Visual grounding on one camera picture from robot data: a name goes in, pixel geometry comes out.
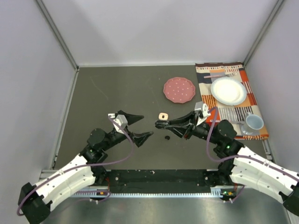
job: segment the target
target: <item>gray floor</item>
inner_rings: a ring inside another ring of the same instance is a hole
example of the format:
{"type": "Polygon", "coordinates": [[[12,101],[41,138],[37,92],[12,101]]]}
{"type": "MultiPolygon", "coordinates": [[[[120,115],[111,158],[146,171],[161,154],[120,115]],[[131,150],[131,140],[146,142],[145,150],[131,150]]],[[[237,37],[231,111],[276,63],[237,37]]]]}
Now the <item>gray floor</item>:
{"type": "Polygon", "coordinates": [[[111,198],[98,205],[77,201],[62,202],[44,224],[290,223],[282,204],[253,189],[245,189],[233,204],[218,198],[111,198]]]}
{"type": "MultiPolygon", "coordinates": [[[[200,101],[194,66],[150,66],[81,68],[73,94],[56,168],[63,167],[86,145],[89,133],[100,127],[106,132],[113,126],[108,113],[123,110],[144,115],[145,119],[130,126],[135,133],[154,131],[145,144],[135,149],[127,161],[107,168],[113,169],[209,169],[216,168],[205,153],[206,142],[192,137],[186,141],[166,130],[158,130],[154,123],[160,112],[169,119],[186,115],[200,101]],[[196,87],[195,97],[185,104],[175,104],[163,94],[164,83],[172,77],[185,77],[196,87]]],[[[250,149],[265,157],[261,141],[243,141],[250,149]]],[[[125,157],[130,144],[124,141],[111,148],[106,161],[125,157]]]]}

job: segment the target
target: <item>pink knife handle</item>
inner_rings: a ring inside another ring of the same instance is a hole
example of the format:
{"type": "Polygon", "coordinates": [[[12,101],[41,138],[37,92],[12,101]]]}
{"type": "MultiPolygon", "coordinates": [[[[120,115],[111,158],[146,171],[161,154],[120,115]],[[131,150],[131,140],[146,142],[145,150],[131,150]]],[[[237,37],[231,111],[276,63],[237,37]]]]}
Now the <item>pink knife handle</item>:
{"type": "Polygon", "coordinates": [[[216,75],[216,76],[204,76],[204,78],[217,78],[222,77],[223,75],[216,75]]]}

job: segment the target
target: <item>cup handle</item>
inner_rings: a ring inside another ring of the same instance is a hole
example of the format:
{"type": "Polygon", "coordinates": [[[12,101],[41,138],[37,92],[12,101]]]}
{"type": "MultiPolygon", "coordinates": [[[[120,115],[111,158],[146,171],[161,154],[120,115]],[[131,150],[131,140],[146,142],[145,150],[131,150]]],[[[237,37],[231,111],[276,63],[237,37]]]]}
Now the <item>cup handle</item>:
{"type": "Polygon", "coordinates": [[[247,112],[246,114],[245,114],[245,119],[249,116],[249,115],[251,115],[252,113],[250,113],[250,112],[247,112]]]}

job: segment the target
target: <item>white plate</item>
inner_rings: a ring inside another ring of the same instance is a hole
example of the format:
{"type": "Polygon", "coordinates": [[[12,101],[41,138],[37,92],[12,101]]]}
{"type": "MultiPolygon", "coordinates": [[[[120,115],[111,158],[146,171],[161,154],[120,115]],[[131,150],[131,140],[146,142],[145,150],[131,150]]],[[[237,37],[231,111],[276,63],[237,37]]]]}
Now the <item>white plate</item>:
{"type": "Polygon", "coordinates": [[[239,105],[247,96],[245,87],[239,81],[223,77],[216,79],[211,85],[212,95],[225,105],[239,105]]]}

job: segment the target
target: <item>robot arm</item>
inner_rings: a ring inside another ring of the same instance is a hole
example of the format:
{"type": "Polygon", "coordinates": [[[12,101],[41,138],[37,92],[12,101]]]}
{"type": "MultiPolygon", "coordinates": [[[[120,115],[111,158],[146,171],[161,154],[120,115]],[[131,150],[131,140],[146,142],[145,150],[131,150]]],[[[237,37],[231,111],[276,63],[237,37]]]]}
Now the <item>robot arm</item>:
{"type": "Polygon", "coordinates": [[[128,130],[129,125],[143,119],[143,116],[127,114],[123,111],[108,116],[114,121],[114,128],[111,132],[106,133],[100,128],[94,129],[87,140],[87,146],[66,166],[33,186],[27,183],[22,187],[19,205],[26,195],[40,186],[21,207],[23,214],[31,224],[41,223],[62,201],[80,189],[93,184],[102,184],[106,178],[105,168],[102,165],[86,166],[86,164],[102,163],[107,158],[105,151],[127,138],[119,127],[138,147],[153,134],[153,132],[135,134],[128,130]]]}
{"type": "MultiPolygon", "coordinates": [[[[210,126],[205,120],[209,115],[207,105],[199,102],[189,114],[174,120],[158,120],[155,125],[186,140],[193,135],[207,140],[210,126]]],[[[227,120],[213,128],[209,141],[216,145],[214,151],[221,158],[217,160],[221,162],[217,178],[224,185],[237,183],[261,191],[299,216],[299,174],[257,155],[235,140],[235,136],[236,131],[227,120]]],[[[206,176],[206,184],[212,185],[213,178],[206,176]]]]}

